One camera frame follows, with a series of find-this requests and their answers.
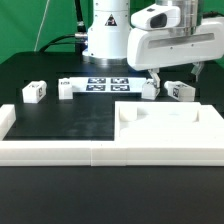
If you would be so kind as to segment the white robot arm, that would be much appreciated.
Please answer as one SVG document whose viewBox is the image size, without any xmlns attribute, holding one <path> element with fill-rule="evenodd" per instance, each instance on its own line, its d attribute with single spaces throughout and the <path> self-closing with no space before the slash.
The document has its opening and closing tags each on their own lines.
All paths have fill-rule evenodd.
<svg viewBox="0 0 224 224">
<path fill-rule="evenodd" d="M 155 0 L 129 13 L 130 0 L 93 0 L 83 58 L 92 63 L 127 62 L 147 70 L 155 86 L 163 67 L 193 63 L 198 75 L 205 61 L 224 56 L 224 17 L 203 18 L 199 0 Z"/>
</svg>

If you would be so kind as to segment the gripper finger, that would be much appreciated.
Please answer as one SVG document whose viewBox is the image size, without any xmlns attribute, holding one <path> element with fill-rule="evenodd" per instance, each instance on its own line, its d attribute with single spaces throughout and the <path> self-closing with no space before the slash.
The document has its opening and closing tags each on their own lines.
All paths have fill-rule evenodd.
<svg viewBox="0 0 224 224">
<path fill-rule="evenodd" d="M 201 71 L 204 68 L 204 63 L 203 62 L 195 62 L 193 64 L 193 69 L 191 71 L 192 74 L 194 74 L 196 77 L 198 77 L 201 73 Z"/>
<path fill-rule="evenodd" d="M 153 84 L 154 84 L 154 87 L 159 89 L 160 88 L 160 78 L 159 78 L 159 69 L 158 68 L 155 68 L 155 69 L 149 69 L 148 70 L 151 78 L 153 79 Z"/>
</svg>

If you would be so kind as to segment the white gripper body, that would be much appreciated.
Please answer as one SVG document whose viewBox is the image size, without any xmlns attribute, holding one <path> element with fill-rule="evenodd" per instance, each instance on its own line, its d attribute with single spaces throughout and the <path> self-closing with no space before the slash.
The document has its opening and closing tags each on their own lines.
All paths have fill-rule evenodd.
<svg viewBox="0 0 224 224">
<path fill-rule="evenodd" d="M 135 70 L 219 59 L 224 55 L 224 17 L 203 19 L 193 34 L 172 34 L 181 24 L 178 6 L 151 5 L 131 16 L 127 61 Z"/>
</svg>

